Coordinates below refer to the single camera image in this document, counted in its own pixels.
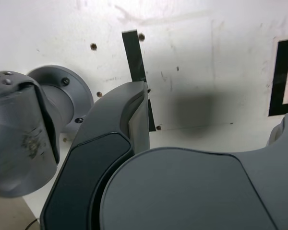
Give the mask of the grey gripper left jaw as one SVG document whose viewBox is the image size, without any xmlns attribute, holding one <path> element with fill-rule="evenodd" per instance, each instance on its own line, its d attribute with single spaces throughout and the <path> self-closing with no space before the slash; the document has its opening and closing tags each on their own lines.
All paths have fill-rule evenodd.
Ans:
<svg viewBox="0 0 288 230">
<path fill-rule="evenodd" d="M 43 230 L 97 230 L 114 172 L 150 148 L 148 86 L 125 83 L 94 103 L 81 124 L 40 216 Z"/>
</svg>

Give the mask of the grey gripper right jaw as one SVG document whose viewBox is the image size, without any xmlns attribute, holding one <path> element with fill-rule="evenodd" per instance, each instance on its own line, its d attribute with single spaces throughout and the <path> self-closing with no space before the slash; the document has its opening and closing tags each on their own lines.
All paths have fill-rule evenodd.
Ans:
<svg viewBox="0 0 288 230">
<path fill-rule="evenodd" d="M 270 145 L 237 153 L 164 147 L 107 183 L 103 230 L 288 230 L 288 114 Z"/>
</svg>

